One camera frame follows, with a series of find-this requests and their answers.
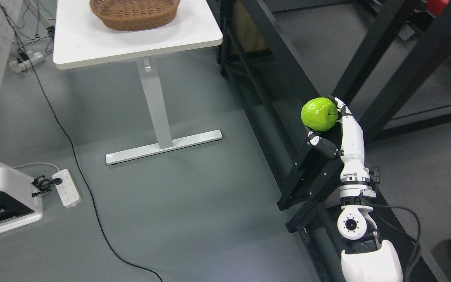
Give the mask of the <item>white robot base unit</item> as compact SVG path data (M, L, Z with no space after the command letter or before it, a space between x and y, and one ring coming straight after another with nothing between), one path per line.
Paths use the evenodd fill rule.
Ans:
M43 216L42 199L33 178L0 167L0 233L31 224Z

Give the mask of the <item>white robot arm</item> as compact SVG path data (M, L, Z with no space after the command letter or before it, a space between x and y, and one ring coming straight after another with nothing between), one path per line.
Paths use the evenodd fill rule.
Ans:
M380 170L374 167L369 173L368 179L346 178L339 186L342 212L337 229L345 242L342 273L346 282L401 282L403 272L396 249L381 237L370 216Z

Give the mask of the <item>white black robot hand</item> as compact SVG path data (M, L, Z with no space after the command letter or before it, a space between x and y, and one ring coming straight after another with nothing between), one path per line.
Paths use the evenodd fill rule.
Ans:
M369 181L370 175L364 167L364 139L361 126L356 121L349 107L339 98L329 98L337 107L338 119L341 123L340 149L331 141L320 136L319 131L308 127L308 144L329 159L339 157L344 164L340 175L345 181Z

